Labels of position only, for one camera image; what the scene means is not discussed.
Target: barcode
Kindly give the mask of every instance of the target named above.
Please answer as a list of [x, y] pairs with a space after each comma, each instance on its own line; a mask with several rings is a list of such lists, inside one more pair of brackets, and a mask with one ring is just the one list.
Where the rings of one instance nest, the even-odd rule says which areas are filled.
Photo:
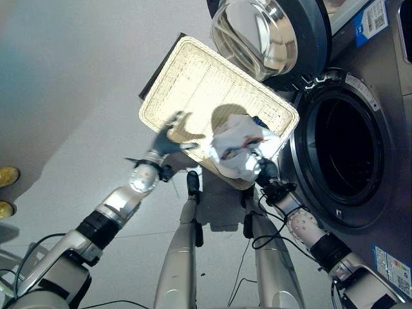
[[372, 13], [371, 13], [371, 11], [368, 11], [368, 13], [366, 15], [368, 17], [369, 32], [371, 32], [372, 31]]
[[385, 18], [383, 15], [377, 17], [375, 19], [375, 29], [379, 29], [381, 26], [385, 24]]
[[409, 283], [402, 277], [398, 276], [398, 287], [407, 295], [410, 294], [409, 289], [411, 288], [411, 286], [409, 285]]

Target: washing machine drum opening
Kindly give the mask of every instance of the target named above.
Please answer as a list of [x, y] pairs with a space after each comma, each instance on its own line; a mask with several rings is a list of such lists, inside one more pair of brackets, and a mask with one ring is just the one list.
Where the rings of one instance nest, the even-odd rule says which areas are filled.
[[372, 177], [375, 157], [361, 114], [344, 100], [327, 100], [315, 126], [317, 157], [330, 190], [341, 196], [360, 193]]
[[375, 192], [383, 168], [379, 130], [360, 98], [328, 91], [311, 103], [304, 144], [314, 180], [339, 203], [358, 205]]

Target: washing machine door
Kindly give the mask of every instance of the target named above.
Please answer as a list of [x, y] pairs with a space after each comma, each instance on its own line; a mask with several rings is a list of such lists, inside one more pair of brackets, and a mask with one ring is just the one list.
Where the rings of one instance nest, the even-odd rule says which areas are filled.
[[274, 90], [311, 83], [329, 61], [322, 0], [208, 0], [212, 38], [230, 62]]

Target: white floor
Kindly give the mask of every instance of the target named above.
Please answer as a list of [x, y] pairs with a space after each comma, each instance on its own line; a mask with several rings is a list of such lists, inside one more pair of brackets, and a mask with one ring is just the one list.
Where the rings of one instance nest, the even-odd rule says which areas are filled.
[[[0, 268], [16, 269], [31, 242], [75, 228], [127, 181], [131, 164], [123, 158], [140, 158], [155, 135], [138, 119], [138, 93], [180, 32], [213, 47], [210, 23], [206, 0], [0, 1], [0, 165], [21, 170], [18, 183], [0, 190], [0, 199], [18, 208], [0, 222]], [[185, 170], [184, 157], [176, 162]], [[91, 269], [81, 305], [129, 299], [152, 307], [185, 175], [144, 200]], [[207, 171], [202, 176], [208, 205], [200, 210], [198, 308], [222, 307], [247, 244], [243, 213], [236, 191]], [[326, 274], [290, 253], [306, 307], [330, 308]], [[251, 248], [240, 277], [256, 278]], [[259, 304], [255, 284], [242, 284], [233, 305], [241, 304]]]

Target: washing machine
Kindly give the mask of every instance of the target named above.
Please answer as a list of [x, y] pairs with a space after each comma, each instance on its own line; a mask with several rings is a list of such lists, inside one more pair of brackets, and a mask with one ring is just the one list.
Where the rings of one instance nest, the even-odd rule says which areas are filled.
[[299, 112], [279, 154], [282, 179], [297, 184], [325, 229], [409, 298], [411, 3], [358, 2], [331, 27], [318, 0], [208, 1], [219, 52], [287, 91]]

